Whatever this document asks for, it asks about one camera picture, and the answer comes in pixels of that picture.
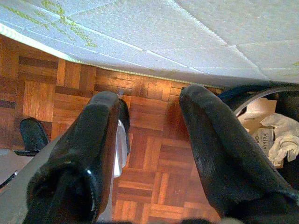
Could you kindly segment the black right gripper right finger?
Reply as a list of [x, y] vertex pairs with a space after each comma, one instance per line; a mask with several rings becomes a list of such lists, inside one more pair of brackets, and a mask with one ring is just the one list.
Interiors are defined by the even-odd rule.
[[209, 204], [223, 224], [296, 224], [299, 193], [275, 169], [232, 110], [205, 87], [179, 97]]

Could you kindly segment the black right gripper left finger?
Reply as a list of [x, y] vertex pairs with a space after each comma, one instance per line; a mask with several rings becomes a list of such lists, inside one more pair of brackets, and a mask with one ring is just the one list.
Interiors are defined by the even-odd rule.
[[120, 101], [93, 96], [27, 187], [26, 224], [93, 224], [107, 206]]

